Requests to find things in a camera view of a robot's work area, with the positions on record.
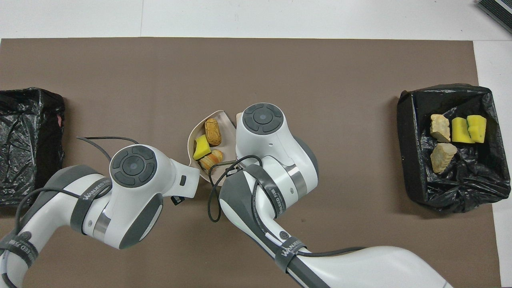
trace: yellow sponge piece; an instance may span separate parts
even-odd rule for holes
[[[467,130],[470,133],[471,139],[476,143],[483,143],[487,119],[480,115],[470,115],[467,117],[467,123],[469,124]]]
[[[467,121],[464,118],[456,117],[452,120],[452,141],[462,143],[475,143],[467,130]]]
[[[199,160],[206,154],[210,154],[211,149],[208,141],[206,140],[206,135],[201,135],[196,139],[196,150],[194,151],[194,155],[192,158],[194,160]]]

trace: brown tabletop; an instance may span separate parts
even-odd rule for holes
[[[436,84],[477,85],[471,42],[340,39],[3,39],[0,89],[66,98],[65,166],[108,162],[75,136],[117,135],[188,164],[192,128],[215,110],[271,102],[318,158],[319,185],[279,223],[313,252],[393,245],[454,287],[500,285],[491,205],[440,215],[405,193],[397,96]],[[101,141],[110,153],[124,144]],[[138,245],[113,249],[60,228],[24,287],[293,287],[225,217],[206,214],[208,185],[164,210]],[[0,211],[0,234],[13,218]]]

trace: white robot link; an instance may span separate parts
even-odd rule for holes
[[[139,144],[114,155],[110,178],[85,165],[59,170],[34,191],[41,194],[21,221],[18,209],[14,230],[0,241],[0,287],[21,287],[38,251],[63,225],[117,249],[137,244],[157,221],[162,198],[192,198],[198,181],[198,169]]]
[[[249,235],[277,266],[304,287],[449,288],[414,253],[391,246],[311,253],[274,220],[311,192],[318,182],[317,160],[294,138],[277,106],[252,105],[237,120],[236,153],[242,170],[220,191],[226,217]]]

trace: black ribbed object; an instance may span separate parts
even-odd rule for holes
[[[480,0],[477,6],[512,33],[512,0]]]

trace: white table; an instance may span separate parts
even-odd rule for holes
[[[0,0],[0,38],[139,36],[472,40],[512,167],[512,34],[473,0]],[[512,286],[512,199],[493,209],[501,282]]]

